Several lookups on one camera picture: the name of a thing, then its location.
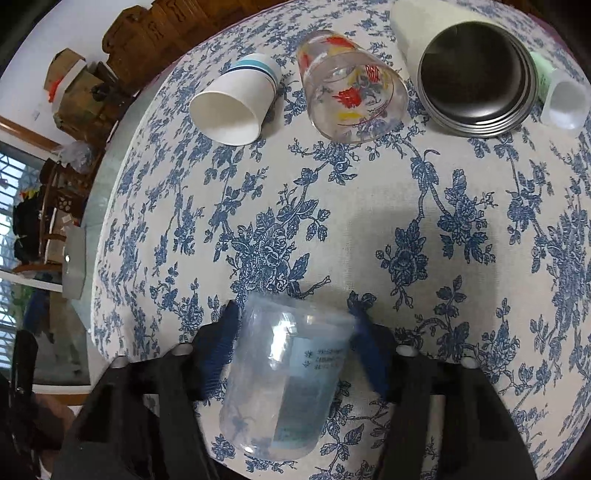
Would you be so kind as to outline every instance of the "floral pattern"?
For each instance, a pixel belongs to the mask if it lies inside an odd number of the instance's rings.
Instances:
[[[587,82],[527,16],[451,1]],[[113,188],[93,279],[95,343],[107,358],[159,356],[252,290],[341,308],[360,299],[398,342],[450,362],[476,358],[538,476],[552,474],[591,413],[591,118],[576,139],[542,125],[539,105],[497,138],[442,135],[406,80],[408,115],[389,134],[327,142],[307,118],[295,58],[322,28],[408,78],[387,0],[295,0],[183,57]],[[283,69],[277,100],[257,142],[217,144],[193,126],[189,101],[254,51]],[[371,478],[391,408],[352,364],[316,450],[289,462],[246,455],[220,434],[225,373],[196,405],[212,456],[251,478]],[[439,451],[433,434],[421,478],[435,478]]]

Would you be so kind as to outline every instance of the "blue floral tablecloth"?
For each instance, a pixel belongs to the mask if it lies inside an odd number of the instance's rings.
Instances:
[[[524,14],[457,3],[587,83]],[[185,55],[145,114],[112,193],[93,285],[96,345],[106,358],[159,356],[251,290],[340,307],[359,297],[399,341],[448,361],[477,358],[538,476],[551,474],[590,413],[591,119],[568,137],[539,122],[537,105],[511,133],[454,137],[434,125],[408,82],[398,131],[363,145],[328,142],[308,120],[295,60],[300,40],[320,28],[353,38],[408,78],[384,0],[290,2]],[[189,101],[255,51],[284,70],[262,137],[246,147],[212,142],[193,126]],[[294,462],[244,455],[220,434],[227,374],[197,407],[218,461],[252,478],[371,477],[390,406],[354,355],[316,450]],[[425,479],[439,452],[434,405]]]

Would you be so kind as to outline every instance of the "drinking glass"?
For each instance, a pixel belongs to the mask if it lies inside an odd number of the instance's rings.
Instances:
[[[308,116],[341,143],[363,143],[401,123],[408,92],[399,75],[350,39],[331,30],[307,35],[297,53]]]

